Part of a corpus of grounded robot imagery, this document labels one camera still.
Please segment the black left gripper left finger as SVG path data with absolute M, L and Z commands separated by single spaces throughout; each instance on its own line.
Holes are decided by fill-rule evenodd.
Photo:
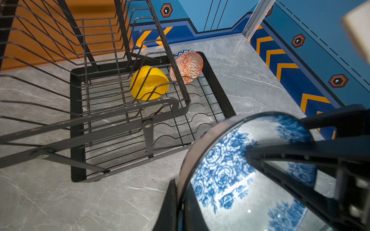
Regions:
M 186 190 L 181 206 L 177 204 L 175 180 L 171 180 L 154 231 L 207 231 L 209 230 L 196 200 L 192 186 Z

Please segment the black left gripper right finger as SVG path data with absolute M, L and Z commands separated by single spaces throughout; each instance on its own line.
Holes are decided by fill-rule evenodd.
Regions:
M 248 163 L 289 192 L 336 231 L 370 228 L 370 111 L 349 105 L 306 117 L 308 129 L 335 127 L 334 140 L 275 145 L 247 151 Z M 278 171 L 270 161 L 311 164 L 336 175 L 333 198 Z

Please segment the blue floral bowl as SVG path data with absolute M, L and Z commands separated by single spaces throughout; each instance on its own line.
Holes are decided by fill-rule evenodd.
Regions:
M 191 145 L 177 185 L 184 231 L 295 231 L 307 208 L 248 163 L 251 149 L 313 141 L 294 116 L 238 115 Z

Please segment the yellow bowl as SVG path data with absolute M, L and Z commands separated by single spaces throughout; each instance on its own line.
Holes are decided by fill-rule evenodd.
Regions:
M 162 70 L 149 65 L 137 70 L 131 79 L 130 93 L 140 101 L 155 100 L 169 89 L 169 80 Z

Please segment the orange patterned bowl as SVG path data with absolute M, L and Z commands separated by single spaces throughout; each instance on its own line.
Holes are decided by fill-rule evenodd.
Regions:
M 174 58 L 185 84 L 190 84 L 201 74 L 204 61 L 199 53 L 193 50 L 181 50 L 174 55 Z

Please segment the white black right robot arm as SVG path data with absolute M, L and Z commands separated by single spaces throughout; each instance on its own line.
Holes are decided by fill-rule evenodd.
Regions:
M 370 63 L 370 1 L 365 1 L 341 19 L 348 38 L 358 55 Z

